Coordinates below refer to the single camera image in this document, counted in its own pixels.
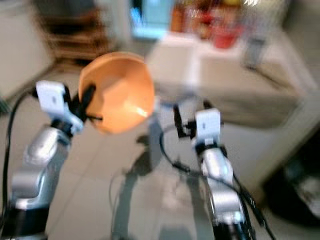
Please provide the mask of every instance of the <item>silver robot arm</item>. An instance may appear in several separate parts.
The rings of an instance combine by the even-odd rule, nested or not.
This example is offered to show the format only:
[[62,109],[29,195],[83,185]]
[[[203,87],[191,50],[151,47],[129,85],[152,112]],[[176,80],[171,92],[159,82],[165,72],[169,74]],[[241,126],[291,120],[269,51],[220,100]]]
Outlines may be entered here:
[[61,168],[68,157],[72,137],[87,119],[86,108],[95,92],[89,86],[80,102],[70,100],[61,83],[40,81],[36,91],[41,109],[51,117],[23,154],[23,163],[12,177],[9,210],[1,240],[46,240],[45,230]]
[[251,233],[247,227],[243,202],[233,190],[233,168],[220,145],[221,114],[208,102],[204,102],[204,107],[205,110],[196,113],[194,121],[187,122],[182,121],[179,107],[176,105],[173,108],[178,137],[192,139],[201,174],[192,173],[190,169],[188,171],[191,175],[205,176],[215,239],[249,240]]

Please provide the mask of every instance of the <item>cable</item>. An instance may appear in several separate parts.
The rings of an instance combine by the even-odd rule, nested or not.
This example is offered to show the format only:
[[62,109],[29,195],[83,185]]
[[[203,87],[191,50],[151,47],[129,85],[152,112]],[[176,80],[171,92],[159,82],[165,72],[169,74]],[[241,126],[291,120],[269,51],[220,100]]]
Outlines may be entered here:
[[35,92],[35,88],[32,88],[31,90],[28,89],[25,92],[23,92],[15,102],[9,117],[8,127],[6,130],[5,155],[4,155],[3,172],[2,172],[2,214],[1,214],[0,229],[4,225],[5,218],[7,216],[7,211],[8,211],[8,167],[9,167],[9,158],[10,158],[12,127],[14,124],[14,119],[15,119],[19,105],[23,102],[23,100],[27,96],[34,94],[34,92]]
[[244,187],[243,184],[241,184],[241,182],[239,181],[238,177],[233,174],[233,178],[235,180],[235,182],[238,184],[239,188],[240,188],[240,191],[242,192],[242,195],[246,198],[246,201],[247,202],[250,202],[251,204],[249,204],[249,206],[251,207],[252,209],[252,212],[255,216],[255,218],[257,219],[259,225],[263,228],[265,228],[265,230],[267,231],[267,233],[269,234],[270,238],[272,240],[275,240],[276,237],[275,235],[272,233],[268,223],[267,223],[267,220],[264,216],[264,214],[262,213],[262,211],[257,207],[257,204],[254,200],[254,198],[251,196],[251,194],[249,193],[249,191]]
[[216,182],[219,182],[225,186],[227,186],[228,188],[232,189],[233,191],[235,191],[238,195],[239,195],[239,198],[242,202],[242,205],[243,205],[243,210],[244,210],[244,215],[245,215],[245,218],[246,218],[246,223],[248,225],[248,230],[250,232],[250,236],[252,237],[252,239],[256,239],[255,237],[255,232],[252,228],[252,225],[251,225],[251,221],[250,221],[250,217],[249,217],[249,213],[248,213],[248,209],[247,209],[247,206],[246,206],[246,203],[245,201],[248,203],[248,205],[250,206],[250,208],[252,209],[252,212],[254,213],[254,216],[256,217],[257,221],[259,222],[260,226],[264,227],[267,231],[267,233],[269,234],[270,238],[272,240],[275,240],[275,236],[274,234],[272,233],[271,229],[269,228],[269,225],[267,224],[267,220],[265,219],[263,213],[257,208],[256,206],[256,202],[254,201],[253,197],[250,195],[250,193],[245,189],[245,187],[240,183],[240,181],[238,180],[238,178],[236,176],[234,176],[234,179],[236,181],[236,183],[238,184],[239,186],[239,190],[236,189],[234,186],[232,186],[231,184],[225,182],[223,179],[219,179],[219,178],[215,178],[215,177],[212,177],[212,176],[207,176],[207,175],[203,175],[202,172],[200,171],[194,171],[194,170],[191,170],[189,166],[181,163],[180,161],[173,161],[169,156],[168,154],[166,153],[165,151],[165,148],[164,148],[164,135],[175,129],[176,126],[175,125],[170,125],[168,127],[166,127],[160,134],[159,136],[159,145],[160,145],[160,149],[161,149],[161,152],[162,154],[164,155],[165,159],[174,167],[176,168],[178,171],[180,172],[183,172],[185,174],[187,174],[188,176],[192,176],[192,177],[200,177],[200,178],[208,178],[208,179],[211,179],[213,181],[216,181]]

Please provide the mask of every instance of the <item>tiled floor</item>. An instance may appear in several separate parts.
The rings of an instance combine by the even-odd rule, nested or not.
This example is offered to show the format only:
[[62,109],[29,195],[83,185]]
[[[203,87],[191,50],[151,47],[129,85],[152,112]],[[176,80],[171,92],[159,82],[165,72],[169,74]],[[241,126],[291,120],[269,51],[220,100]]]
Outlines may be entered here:
[[[76,92],[76,74],[51,74],[47,79],[62,81],[71,94]],[[177,174],[160,154],[161,126],[172,122],[173,116],[169,108],[158,111],[126,133],[102,135],[88,122],[83,133],[74,137],[50,208],[49,240],[109,240],[111,232],[113,239],[213,239],[202,184]],[[4,155],[7,121],[7,117],[0,118],[0,156]],[[26,145],[47,123],[49,118],[35,100],[23,103],[13,127],[10,173],[21,164]],[[178,145],[174,133],[165,141],[172,157],[180,155],[197,165],[191,161],[193,153],[186,151],[190,148],[183,147],[189,142]],[[320,230],[290,224],[267,209],[265,213],[278,239],[320,238]],[[258,226],[256,230],[258,239],[268,239]]]

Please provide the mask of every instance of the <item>wall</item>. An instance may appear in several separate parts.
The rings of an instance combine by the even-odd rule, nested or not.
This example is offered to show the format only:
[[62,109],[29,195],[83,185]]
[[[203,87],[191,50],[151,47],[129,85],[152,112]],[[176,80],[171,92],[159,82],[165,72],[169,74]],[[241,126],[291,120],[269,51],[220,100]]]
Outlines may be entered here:
[[8,98],[52,60],[23,1],[0,2],[0,95]]
[[284,28],[320,86],[320,1],[293,0]]
[[131,0],[96,0],[100,6],[108,6],[112,18],[113,29],[121,44],[132,41],[130,25]]

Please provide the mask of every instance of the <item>bottle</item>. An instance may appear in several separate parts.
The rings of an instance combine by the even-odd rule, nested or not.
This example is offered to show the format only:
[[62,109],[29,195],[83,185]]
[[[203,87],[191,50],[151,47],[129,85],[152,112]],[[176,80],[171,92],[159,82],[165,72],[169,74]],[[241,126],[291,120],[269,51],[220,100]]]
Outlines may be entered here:
[[185,27],[185,6],[183,1],[176,0],[172,9],[170,31],[183,33]]
[[229,6],[241,6],[242,0],[222,0],[222,3]]

